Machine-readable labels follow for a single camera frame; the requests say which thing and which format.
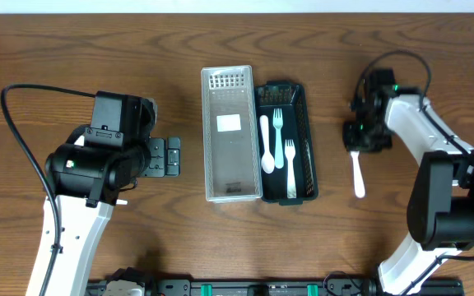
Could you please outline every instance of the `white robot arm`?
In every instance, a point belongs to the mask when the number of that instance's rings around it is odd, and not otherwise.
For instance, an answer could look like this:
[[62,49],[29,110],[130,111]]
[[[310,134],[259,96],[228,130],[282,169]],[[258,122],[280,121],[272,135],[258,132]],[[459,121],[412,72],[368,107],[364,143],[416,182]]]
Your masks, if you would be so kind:
[[[474,246],[474,148],[418,89],[396,85],[392,70],[373,70],[363,81],[365,96],[356,94],[351,105],[356,122],[343,127],[347,150],[378,152],[396,134],[420,165],[407,207],[410,233],[378,266],[379,286],[393,295],[418,293],[447,258]],[[470,189],[468,197],[454,200],[452,186]]]
[[[405,143],[407,149],[412,153],[418,165],[425,152],[444,151],[451,155],[460,155],[462,152],[453,144],[447,142],[444,136],[436,129],[425,115],[420,112],[419,95],[400,95],[389,101],[385,112],[385,124],[395,132]],[[453,131],[440,119],[430,106],[430,101],[424,98],[426,112],[441,126],[449,135],[455,137],[460,146],[469,153],[474,150],[472,146],[460,140]],[[458,185],[458,180],[453,180],[453,186]],[[458,255],[461,250],[455,247],[437,247],[433,251],[424,251],[422,246],[407,234],[394,254],[378,266],[379,283],[386,293],[401,294],[411,282],[420,277],[428,269],[437,257],[441,255]],[[421,281],[410,289],[409,294],[418,293],[420,287],[427,278],[440,267],[437,265]]]
[[[20,88],[95,99],[91,124],[78,127],[48,157],[46,174],[8,112],[7,92]],[[1,106],[8,126],[47,192],[41,242],[26,294],[82,296],[113,208],[126,204],[119,200],[119,193],[134,189],[137,178],[178,176],[180,139],[170,137],[166,142],[150,137],[156,123],[156,104],[153,99],[132,95],[104,91],[93,95],[55,86],[16,84],[2,90]],[[118,281],[104,295],[109,292],[142,295],[143,284]]]

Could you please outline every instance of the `black cable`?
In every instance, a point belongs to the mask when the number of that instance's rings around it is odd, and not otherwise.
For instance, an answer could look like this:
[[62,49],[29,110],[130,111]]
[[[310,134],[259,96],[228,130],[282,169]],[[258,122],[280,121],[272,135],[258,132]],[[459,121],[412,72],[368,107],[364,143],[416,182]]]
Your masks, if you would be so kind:
[[[424,98],[427,95],[427,90],[429,89],[430,83],[431,83],[431,70],[429,67],[429,64],[423,59],[420,55],[416,53],[410,53],[407,51],[402,51],[402,50],[396,50],[392,51],[389,53],[384,53],[381,56],[377,57],[373,62],[371,62],[361,73],[360,79],[358,80],[355,88],[355,93],[354,96],[355,98],[358,95],[359,88],[361,86],[361,82],[365,79],[365,76],[367,75],[367,72],[372,68],[377,62],[381,61],[382,59],[389,57],[391,55],[406,55],[412,58],[415,58],[421,64],[424,66],[425,71],[427,72],[427,79],[425,82],[425,87],[424,90],[420,94],[419,98],[419,108],[420,111],[425,115],[427,120],[442,134],[442,136],[445,137],[446,141],[451,143],[454,147],[456,147],[460,152],[462,152],[462,155],[466,156],[468,160],[470,161],[471,165],[474,168],[474,157],[473,154],[469,153],[466,149],[464,149],[460,144],[458,144],[454,139],[456,138],[456,135],[449,135],[427,112],[427,109],[429,105],[424,105]],[[411,284],[407,287],[407,289],[402,293],[402,295],[407,295],[409,291],[414,288],[418,283],[420,283],[437,265],[441,265],[443,263],[443,260],[448,260],[448,259],[453,259],[453,260],[459,260],[459,261],[474,261],[474,256],[452,256],[452,255],[442,255],[439,257],[436,257],[436,260],[431,263],[431,265],[418,277],[418,279],[414,280],[411,282]]]
[[16,138],[17,143],[21,146],[22,150],[25,152],[26,157],[29,159],[30,163],[32,164],[32,167],[34,168],[35,172],[38,174],[38,177],[41,180],[44,190],[47,192],[47,197],[49,197],[50,205],[53,210],[54,243],[51,250],[49,265],[47,266],[47,271],[45,273],[43,284],[41,285],[41,290],[39,292],[39,295],[43,296],[47,292],[50,276],[53,273],[54,263],[56,262],[56,256],[58,255],[59,249],[61,247],[60,240],[61,240],[61,233],[62,233],[62,230],[61,230],[62,225],[60,223],[58,205],[55,202],[56,196],[54,195],[52,188],[49,186],[47,182],[47,178],[45,177],[43,171],[41,170],[40,165],[36,161],[35,157],[32,155],[32,152],[30,151],[29,147],[27,146],[27,144],[21,137],[20,133],[17,131],[17,127],[12,121],[10,113],[8,112],[7,93],[9,90],[12,90],[12,89],[52,90],[52,91],[62,92],[65,94],[82,95],[82,96],[86,96],[90,98],[94,98],[95,96],[93,94],[88,94],[88,93],[76,91],[76,90],[66,90],[66,89],[54,87],[54,86],[41,86],[41,85],[34,85],[34,84],[9,85],[5,87],[4,89],[2,89],[1,91],[1,109],[3,111],[3,116],[5,117],[5,120],[7,121],[8,127],[10,128],[12,134],[14,134],[14,137]]
[[332,292],[331,290],[329,290],[328,289],[328,284],[327,284],[327,280],[330,277],[330,275],[338,274],[338,273],[346,276],[346,278],[351,281],[352,285],[354,285],[360,291],[360,293],[363,291],[363,289],[345,271],[332,271],[323,280],[323,288],[326,289],[329,294],[331,294],[332,296],[339,296],[339,295],[335,294],[334,292]]

